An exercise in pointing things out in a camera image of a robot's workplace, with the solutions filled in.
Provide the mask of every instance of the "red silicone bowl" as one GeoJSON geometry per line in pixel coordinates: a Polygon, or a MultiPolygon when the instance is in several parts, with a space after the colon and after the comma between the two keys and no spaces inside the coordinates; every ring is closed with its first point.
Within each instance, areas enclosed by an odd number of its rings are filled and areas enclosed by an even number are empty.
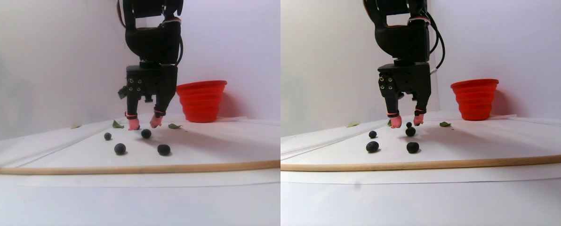
{"type": "Polygon", "coordinates": [[[457,96],[458,110],[464,120],[482,121],[492,111],[496,79],[477,79],[455,82],[450,86],[457,96]]]}
{"type": "Polygon", "coordinates": [[[182,112],[189,122],[214,122],[220,111],[226,81],[199,81],[176,87],[182,112]]]}

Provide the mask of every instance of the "table surface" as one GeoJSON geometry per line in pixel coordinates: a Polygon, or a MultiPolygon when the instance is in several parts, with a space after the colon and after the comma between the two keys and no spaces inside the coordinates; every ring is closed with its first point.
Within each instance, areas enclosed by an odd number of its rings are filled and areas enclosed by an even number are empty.
{"type": "MultiPolygon", "coordinates": [[[[282,140],[289,144],[304,135],[317,137],[309,133],[282,140]]],[[[307,146],[298,143],[288,149],[307,146]]],[[[394,185],[281,182],[281,190],[283,226],[561,226],[561,178],[394,185]]]]}
{"type": "Polygon", "coordinates": [[[27,187],[0,175],[0,226],[278,226],[280,183],[228,187],[27,187]]]}

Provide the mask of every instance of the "wooden dowel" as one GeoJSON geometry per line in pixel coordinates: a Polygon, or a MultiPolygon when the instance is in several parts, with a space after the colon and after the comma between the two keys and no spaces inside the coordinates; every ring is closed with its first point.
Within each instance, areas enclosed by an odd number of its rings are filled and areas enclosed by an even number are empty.
{"type": "Polygon", "coordinates": [[[280,160],[246,163],[177,164],[164,166],[98,166],[70,168],[0,168],[0,174],[14,175],[78,175],[78,174],[164,174],[181,172],[226,172],[262,170],[280,167],[280,160]]]}
{"type": "Polygon", "coordinates": [[[413,161],[400,163],[365,164],[281,164],[282,171],[340,172],[373,170],[424,170],[444,168],[470,168],[488,166],[521,166],[528,164],[561,163],[561,155],[520,157],[505,159],[471,159],[448,161],[413,161]]]}

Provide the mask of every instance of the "dark round berry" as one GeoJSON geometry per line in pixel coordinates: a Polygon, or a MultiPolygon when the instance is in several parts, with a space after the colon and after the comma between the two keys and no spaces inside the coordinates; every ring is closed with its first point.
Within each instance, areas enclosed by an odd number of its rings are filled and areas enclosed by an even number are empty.
{"type": "Polygon", "coordinates": [[[151,130],[143,129],[143,131],[140,132],[140,135],[143,136],[143,138],[149,138],[151,137],[151,130]]]}
{"type": "Polygon", "coordinates": [[[377,141],[371,141],[366,145],[366,151],[369,153],[374,153],[379,151],[379,143],[377,141]]]}
{"type": "Polygon", "coordinates": [[[406,150],[408,150],[408,153],[417,153],[418,149],[419,146],[417,142],[410,142],[406,145],[406,150]]]}
{"type": "Polygon", "coordinates": [[[168,145],[157,146],[157,152],[163,156],[169,155],[169,146],[168,145]]]}
{"type": "Polygon", "coordinates": [[[115,145],[115,153],[117,155],[123,155],[124,153],[126,153],[126,145],[119,143],[115,145]]]}
{"type": "Polygon", "coordinates": [[[417,130],[414,129],[414,127],[410,127],[409,129],[406,129],[406,136],[414,136],[414,134],[417,133],[417,130]]]}

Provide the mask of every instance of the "white wall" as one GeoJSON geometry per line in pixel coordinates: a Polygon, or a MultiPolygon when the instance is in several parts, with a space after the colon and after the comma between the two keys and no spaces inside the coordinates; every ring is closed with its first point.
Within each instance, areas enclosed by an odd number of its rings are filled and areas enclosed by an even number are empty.
{"type": "MultiPolygon", "coordinates": [[[[123,116],[117,90],[139,59],[116,2],[0,0],[0,140],[123,116]]],[[[279,14],[277,0],[187,0],[178,83],[227,80],[220,116],[279,120],[279,14]]]]}
{"type": "Polygon", "coordinates": [[[123,116],[115,0],[0,0],[0,140],[123,116]]]}
{"type": "MultiPolygon", "coordinates": [[[[393,59],[375,42],[361,0],[281,0],[280,17],[282,136],[387,118],[377,68],[393,59]]],[[[438,110],[432,81],[428,110],[438,110]]],[[[401,114],[414,114],[411,98],[399,102],[401,114]]]]}
{"type": "MultiPolygon", "coordinates": [[[[179,18],[185,52],[178,84],[226,80],[218,115],[280,120],[279,1],[185,0],[179,18]]],[[[182,110],[177,96],[172,103],[170,110],[182,110]]]]}
{"type": "Polygon", "coordinates": [[[561,0],[429,4],[446,41],[437,72],[442,110],[457,110],[453,82],[497,78],[494,113],[561,119],[561,0]]]}

